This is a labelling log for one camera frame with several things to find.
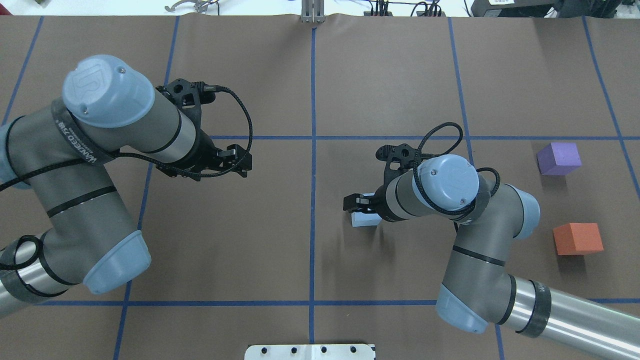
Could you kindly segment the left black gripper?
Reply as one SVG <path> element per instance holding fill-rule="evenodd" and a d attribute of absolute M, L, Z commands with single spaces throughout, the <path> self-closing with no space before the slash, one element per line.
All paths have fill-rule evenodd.
<path fill-rule="evenodd" d="M 201 180 L 200 173 L 205 170 L 227 171 L 247 178 L 253 169 L 251 153 L 240 144 L 231 144 L 226 149 L 217 148 L 210 137 L 201 129 L 196 129 L 190 120 L 181 120 L 177 137 L 160 152 L 155 159 L 188 173 L 182 177 L 195 182 Z"/>

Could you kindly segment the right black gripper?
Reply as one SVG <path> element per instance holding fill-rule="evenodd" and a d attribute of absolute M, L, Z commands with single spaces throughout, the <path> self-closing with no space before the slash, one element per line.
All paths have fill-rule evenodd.
<path fill-rule="evenodd" d="M 397 216 L 387 202 L 387 187 L 380 186 L 374 194 L 353 193 L 343 200 L 343 211 L 350 214 L 374 214 L 388 223 L 395 223 Z"/>

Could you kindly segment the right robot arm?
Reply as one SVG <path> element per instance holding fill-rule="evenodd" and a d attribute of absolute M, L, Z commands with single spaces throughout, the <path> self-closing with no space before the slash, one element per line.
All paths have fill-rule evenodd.
<path fill-rule="evenodd" d="M 448 324 L 480 334 L 492 323 L 601 359 L 639 358 L 638 317 L 506 271 L 512 244 L 540 221 L 539 203 L 486 180 L 466 158 L 450 153 L 411 162 L 376 192 L 345 196 L 343 210 L 389 223 L 439 215 L 458 225 L 436 301 Z"/>

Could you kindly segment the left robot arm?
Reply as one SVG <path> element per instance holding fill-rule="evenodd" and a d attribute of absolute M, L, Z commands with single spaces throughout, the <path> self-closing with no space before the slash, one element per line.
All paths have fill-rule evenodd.
<path fill-rule="evenodd" d="M 247 120 L 247 145 L 222 149 L 201 127 L 202 105 L 233 96 Z M 1 128 L 1 189 L 32 189 L 52 227 L 1 251 L 1 316 L 82 284 L 110 292 L 150 267 L 142 231 L 105 165 L 136 158 L 166 176 L 196 182 L 252 169 L 254 127 L 238 95 L 222 85 L 176 79 L 154 86 L 114 55 L 87 57 L 61 96 Z"/>

